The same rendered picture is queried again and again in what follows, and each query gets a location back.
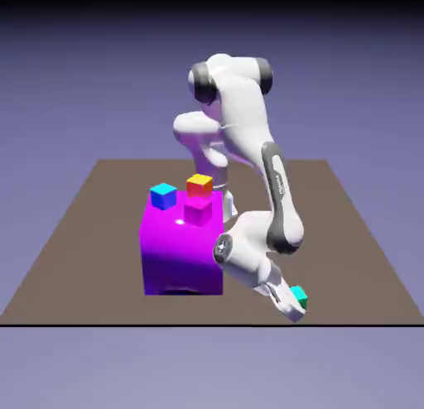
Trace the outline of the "small orange cube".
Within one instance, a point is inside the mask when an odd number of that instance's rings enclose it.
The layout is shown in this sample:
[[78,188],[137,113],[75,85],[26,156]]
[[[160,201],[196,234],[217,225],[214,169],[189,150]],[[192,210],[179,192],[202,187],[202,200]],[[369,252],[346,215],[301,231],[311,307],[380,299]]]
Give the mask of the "small orange cube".
[[213,191],[213,177],[194,174],[186,180],[186,192],[190,198],[209,198]]

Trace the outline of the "large magenta box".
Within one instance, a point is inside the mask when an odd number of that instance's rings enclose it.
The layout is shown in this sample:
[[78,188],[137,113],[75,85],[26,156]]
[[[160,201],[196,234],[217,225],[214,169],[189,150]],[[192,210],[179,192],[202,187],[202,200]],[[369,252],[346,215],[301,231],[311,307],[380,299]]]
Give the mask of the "large magenta box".
[[144,292],[165,294],[223,294],[223,273],[213,249],[224,231],[222,195],[212,192],[212,218],[198,227],[184,220],[183,206],[190,198],[177,190],[176,205],[167,210],[152,206],[149,196],[142,215],[139,242]]

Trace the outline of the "small blue cube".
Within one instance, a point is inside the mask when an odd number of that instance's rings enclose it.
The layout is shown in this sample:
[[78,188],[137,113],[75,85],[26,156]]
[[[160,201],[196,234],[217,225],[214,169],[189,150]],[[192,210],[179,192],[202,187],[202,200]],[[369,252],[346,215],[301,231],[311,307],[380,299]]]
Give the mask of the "small blue cube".
[[153,207],[167,210],[176,205],[177,188],[167,183],[154,185],[150,189],[150,199]]

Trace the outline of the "small teal cube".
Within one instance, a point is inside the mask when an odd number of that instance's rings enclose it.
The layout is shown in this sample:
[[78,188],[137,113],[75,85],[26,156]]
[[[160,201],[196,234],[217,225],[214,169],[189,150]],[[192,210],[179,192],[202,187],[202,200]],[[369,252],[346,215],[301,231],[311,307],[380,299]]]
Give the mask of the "small teal cube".
[[291,286],[290,289],[291,289],[291,292],[294,295],[294,297],[299,302],[300,306],[304,310],[306,310],[306,308],[307,308],[307,302],[308,302],[308,296],[305,293],[305,291],[303,290],[303,288],[301,286],[299,286],[299,285],[296,285],[296,286]]

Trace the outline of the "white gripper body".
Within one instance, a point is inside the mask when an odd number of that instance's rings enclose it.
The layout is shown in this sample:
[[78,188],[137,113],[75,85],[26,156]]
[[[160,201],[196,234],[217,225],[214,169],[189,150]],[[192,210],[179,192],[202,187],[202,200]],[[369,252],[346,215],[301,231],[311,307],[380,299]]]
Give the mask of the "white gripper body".
[[254,290],[269,297],[277,310],[291,322],[298,322],[306,313],[283,277],[268,280]]

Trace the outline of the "small pink cube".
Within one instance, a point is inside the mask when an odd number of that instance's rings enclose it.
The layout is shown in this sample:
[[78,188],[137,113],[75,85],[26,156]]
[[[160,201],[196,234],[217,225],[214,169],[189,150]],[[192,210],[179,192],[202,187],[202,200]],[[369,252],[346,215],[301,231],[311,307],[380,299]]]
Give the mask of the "small pink cube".
[[212,211],[212,200],[201,197],[188,198],[183,206],[185,222],[198,227],[201,227],[210,221],[212,218]]

